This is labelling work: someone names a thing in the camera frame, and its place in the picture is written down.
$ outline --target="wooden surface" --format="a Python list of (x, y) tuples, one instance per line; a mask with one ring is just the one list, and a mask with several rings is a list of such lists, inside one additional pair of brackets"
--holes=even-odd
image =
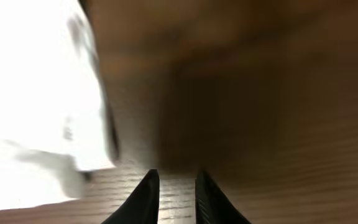
[(205, 167), (256, 224), (358, 223), (358, 1), (97, 0), (122, 164), (84, 200), (0, 223), (101, 223), (159, 168), (159, 223), (194, 223)]

